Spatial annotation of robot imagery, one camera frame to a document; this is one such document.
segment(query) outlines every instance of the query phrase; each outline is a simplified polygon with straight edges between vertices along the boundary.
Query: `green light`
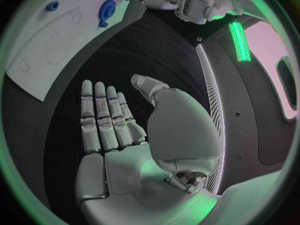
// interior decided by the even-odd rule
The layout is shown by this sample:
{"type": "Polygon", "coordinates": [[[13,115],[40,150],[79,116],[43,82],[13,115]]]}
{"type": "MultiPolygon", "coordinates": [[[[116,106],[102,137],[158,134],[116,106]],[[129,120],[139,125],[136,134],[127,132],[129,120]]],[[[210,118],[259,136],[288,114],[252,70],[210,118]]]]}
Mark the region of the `green light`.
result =
{"type": "Polygon", "coordinates": [[[232,22],[229,24],[229,29],[235,46],[236,57],[239,62],[250,62],[250,50],[248,41],[240,22],[232,22]]]}

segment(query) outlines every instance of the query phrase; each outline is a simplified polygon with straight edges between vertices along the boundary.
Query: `white led strip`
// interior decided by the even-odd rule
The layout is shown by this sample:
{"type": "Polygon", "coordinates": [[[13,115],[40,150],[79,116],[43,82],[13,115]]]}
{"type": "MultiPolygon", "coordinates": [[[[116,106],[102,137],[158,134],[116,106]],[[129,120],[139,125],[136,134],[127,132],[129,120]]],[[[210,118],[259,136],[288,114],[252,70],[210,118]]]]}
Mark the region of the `white led strip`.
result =
{"type": "Polygon", "coordinates": [[[210,104],[210,116],[216,126],[218,134],[221,139],[222,154],[219,164],[216,170],[207,177],[207,182],[205,184],[205,189],[213,194],[217,194],[219,191],[220,182],[223,175],[224,167],[224,157],[225,157],[225,124],[224,124],[224,114],[223,106],[220,98],[220,93],[218,85],[214,76],[214,72],[210,65],[210,61],[205,53],[204,48],[201,44],[196,47],[196,52],[198,54],[204,79],[206,83],[209,104],[210,104]]]}

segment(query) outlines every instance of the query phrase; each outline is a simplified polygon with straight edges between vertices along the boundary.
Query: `green led strip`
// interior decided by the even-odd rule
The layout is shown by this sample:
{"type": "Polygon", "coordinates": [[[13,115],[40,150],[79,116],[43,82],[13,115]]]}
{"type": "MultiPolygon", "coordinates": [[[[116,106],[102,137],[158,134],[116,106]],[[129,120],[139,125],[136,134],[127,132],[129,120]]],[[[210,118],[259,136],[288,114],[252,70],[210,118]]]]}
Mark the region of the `green led strip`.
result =
{"type": "Polygon", "coordinates": [[[242,24],[236,21],[232,22],[229,24],[229,29],[233,38],[237,60],[239,62],[250,62],[250,50],[242,24]]]}

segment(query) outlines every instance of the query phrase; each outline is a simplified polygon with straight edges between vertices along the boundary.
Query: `vent grille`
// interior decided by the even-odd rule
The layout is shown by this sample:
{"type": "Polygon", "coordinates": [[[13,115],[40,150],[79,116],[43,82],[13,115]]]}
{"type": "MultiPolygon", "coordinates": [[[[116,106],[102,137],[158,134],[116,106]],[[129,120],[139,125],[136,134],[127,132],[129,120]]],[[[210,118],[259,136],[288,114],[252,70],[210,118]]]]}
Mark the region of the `vent grille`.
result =
{"type": "Polygon", "coordinates": [[[196,47],[196,51],[202,66],[204,79],[206,83],[209,104],[210,104],[210,116],[215,124],[217,132],[221,140],[221,158],[216,167],[216,170],[207,177],[205,189],[213,194],[218,193],[219,185],[223,174],[224,165],[224,151],[225,151],[225,126],[224,126],[224,115],[223,107],[219,94],[217,82],[215,80],[214,72],[210,65],[209,59],[205,53],[204,48],[199,44],[196,47]]]}

